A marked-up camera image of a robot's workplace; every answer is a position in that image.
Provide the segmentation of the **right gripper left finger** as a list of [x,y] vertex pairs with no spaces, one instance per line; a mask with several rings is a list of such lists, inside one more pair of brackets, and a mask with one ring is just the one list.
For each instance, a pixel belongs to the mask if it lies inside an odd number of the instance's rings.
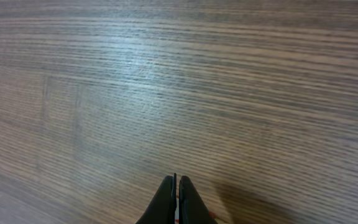
[[177,175],[166,176],[136,224],[174,224],[177,208]]

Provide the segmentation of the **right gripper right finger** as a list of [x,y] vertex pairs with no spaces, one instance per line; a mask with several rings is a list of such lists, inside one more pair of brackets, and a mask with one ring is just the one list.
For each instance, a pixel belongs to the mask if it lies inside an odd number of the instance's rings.
[[179,183],[179,224],[217,224],[188,176]]

